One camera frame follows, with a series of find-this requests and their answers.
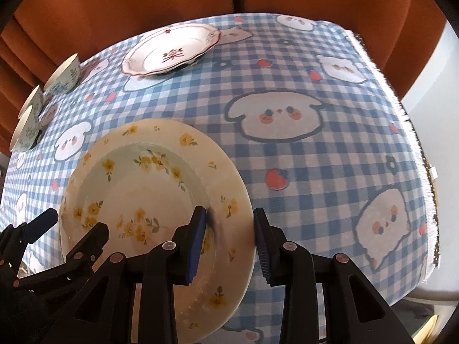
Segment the yellow floral plate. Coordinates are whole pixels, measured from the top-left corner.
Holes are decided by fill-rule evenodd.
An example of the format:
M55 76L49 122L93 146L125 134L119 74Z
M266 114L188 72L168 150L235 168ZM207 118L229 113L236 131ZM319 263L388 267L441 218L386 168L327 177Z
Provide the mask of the yellow floral plate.
M98 140L72 173L59 211L68 252L95 224L109 228L102 256L142 255L169 241L196 207L207 209L197 273L176 287L180 343L220 329L242 301L254 268L250 199L220 146L191 126L144 119Z

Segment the blue floral bowl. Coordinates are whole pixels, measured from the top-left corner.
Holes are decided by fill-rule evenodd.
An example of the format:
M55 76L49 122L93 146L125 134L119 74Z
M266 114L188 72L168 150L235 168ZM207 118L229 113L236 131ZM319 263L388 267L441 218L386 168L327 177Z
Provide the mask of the blue floral bowl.
M21 118L25 111L29 108L32 107L32 111L36 115L39 115L40 112L42 111L44 107L44 95L43 95L43 90L39 85L37 85L32 92L29 94L25 102L23 103L23 106L21 107L19 111L18 118Z
M34 107L28 106L19 119L12 135L9 149L11 152L24 152L30 150L41 131L39 121Z
M70 92L79 81L80 60L73 54L61 63L44 85L45 92L61 95Z

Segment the white red-trimmed plate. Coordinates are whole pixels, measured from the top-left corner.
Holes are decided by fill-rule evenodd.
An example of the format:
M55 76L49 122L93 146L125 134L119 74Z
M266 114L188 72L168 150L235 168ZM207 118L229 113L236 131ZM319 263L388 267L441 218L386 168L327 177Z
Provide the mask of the white red-trimmed plate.
M206 23L181 23L156 30L126 53L121 70L127 75L162 75L189 65L219 42L221 31Z

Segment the blue checkered cartoon tablecloth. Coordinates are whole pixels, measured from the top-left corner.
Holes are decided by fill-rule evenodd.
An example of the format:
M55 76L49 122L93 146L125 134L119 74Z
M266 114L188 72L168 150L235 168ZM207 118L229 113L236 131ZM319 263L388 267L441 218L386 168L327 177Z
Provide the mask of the blue checkered cartoon tablecloth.
M207 22L222 42L172 75L123 73L143 35L86 60L81 84L47 103L39 145L10 158L1 225L59 207L79 160L113 129L174 119L225 151L288 239L349 255L389 304L401 300L433 272L434 204L414 128L363 45L289 15Z

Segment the orange curtain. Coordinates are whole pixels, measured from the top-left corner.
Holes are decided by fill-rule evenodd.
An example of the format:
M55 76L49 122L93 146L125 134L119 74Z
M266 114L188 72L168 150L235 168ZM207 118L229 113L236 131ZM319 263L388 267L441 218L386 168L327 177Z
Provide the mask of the orange curtain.
M447 22L434 0L1 0L1 152L32 88L71 54L86 59L147 30L227 13L282 13L352 30L399 97Z

